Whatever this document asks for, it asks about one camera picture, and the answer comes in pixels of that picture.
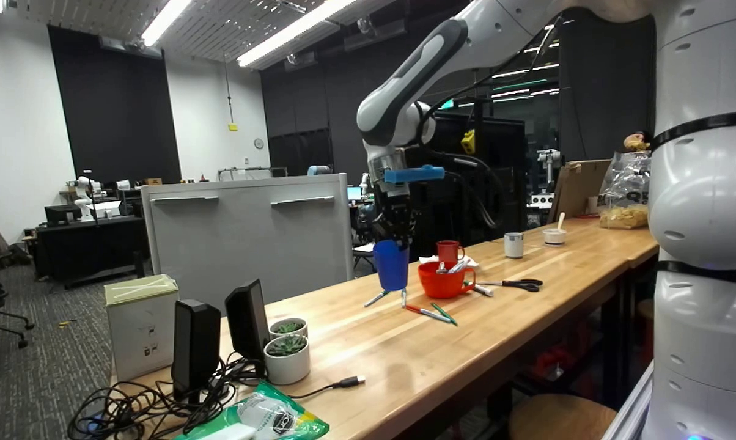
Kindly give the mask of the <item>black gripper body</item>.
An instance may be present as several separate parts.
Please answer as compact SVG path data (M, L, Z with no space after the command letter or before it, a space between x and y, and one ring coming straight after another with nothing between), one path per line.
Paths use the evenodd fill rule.
M399 245L410 245L415 238L415 219L417 211L414 207L414 198L409 187L399 191L377 191L373 198L373 238L377 239L393 239Z

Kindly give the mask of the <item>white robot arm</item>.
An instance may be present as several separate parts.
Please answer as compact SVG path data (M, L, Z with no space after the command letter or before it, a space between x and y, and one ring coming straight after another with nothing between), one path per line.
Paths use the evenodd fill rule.
M367 168L389 198L403 150L435 123L439 79L501 65L567 9L656 25L649 229L656 338L642 440L736 440L736 0L470 0L356 108Z

